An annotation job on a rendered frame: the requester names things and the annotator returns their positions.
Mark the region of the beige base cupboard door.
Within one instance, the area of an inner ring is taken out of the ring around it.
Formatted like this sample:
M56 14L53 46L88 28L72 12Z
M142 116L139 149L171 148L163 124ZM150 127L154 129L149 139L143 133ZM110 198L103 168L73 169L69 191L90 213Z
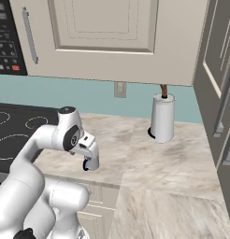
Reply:
M78 212L79 222L91 239L108 239L113 215L113 210L98 214Z

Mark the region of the beige wall socket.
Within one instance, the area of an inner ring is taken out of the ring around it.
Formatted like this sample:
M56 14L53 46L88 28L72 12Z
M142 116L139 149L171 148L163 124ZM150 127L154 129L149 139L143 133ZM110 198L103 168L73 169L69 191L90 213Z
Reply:
M126 83L125 82L115 82L114 83L114 96L117 98L126 97Z

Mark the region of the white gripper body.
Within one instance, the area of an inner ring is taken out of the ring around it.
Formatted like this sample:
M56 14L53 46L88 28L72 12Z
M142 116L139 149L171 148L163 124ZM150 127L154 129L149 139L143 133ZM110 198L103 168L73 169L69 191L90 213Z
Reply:
M86 148L75 146L71 149L71 151L73 153L78 153L79 155L89 157L89 161L87 162L89 171L94 171L99 168L99 147L96 143L92 143Z

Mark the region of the black hob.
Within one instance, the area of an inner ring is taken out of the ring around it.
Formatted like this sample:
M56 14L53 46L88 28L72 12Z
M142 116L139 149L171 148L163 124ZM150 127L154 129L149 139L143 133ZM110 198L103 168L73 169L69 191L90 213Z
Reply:
M9 167L38 127L57 125L57 108L0 103L0 173Z

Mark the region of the beige drawer front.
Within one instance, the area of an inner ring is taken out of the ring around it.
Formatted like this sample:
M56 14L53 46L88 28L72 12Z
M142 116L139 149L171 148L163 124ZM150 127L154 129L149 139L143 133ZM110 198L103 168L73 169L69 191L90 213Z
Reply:
M120 188L118 186L109 184L88 184L82 183L90 192L90 199L85 211L92 211L95 209L114 210L119 195Z

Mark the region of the black microwave oven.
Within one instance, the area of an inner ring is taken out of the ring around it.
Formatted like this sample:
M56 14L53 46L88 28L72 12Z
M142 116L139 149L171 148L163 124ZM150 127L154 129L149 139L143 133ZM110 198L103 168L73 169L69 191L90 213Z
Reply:
M0 75L27 76L9 0L0 0Z

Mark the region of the beige wall cupboard door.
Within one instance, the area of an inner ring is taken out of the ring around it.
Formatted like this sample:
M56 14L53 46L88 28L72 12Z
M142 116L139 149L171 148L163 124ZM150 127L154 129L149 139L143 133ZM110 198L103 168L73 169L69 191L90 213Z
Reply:
M208 0L9 0L31 76L192 85ZM22 8L38 57L32 60Z

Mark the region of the tall grey cabinet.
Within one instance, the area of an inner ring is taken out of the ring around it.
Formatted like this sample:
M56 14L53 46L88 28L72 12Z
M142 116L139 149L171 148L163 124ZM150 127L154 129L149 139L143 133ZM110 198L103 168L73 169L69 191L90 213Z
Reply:
M220 137L213 136L229 76L230 0L208 0L205 27L194 75L194 92L230 219L230 165L223 165L227 143L230 141L230 95L223 115L223 133Z

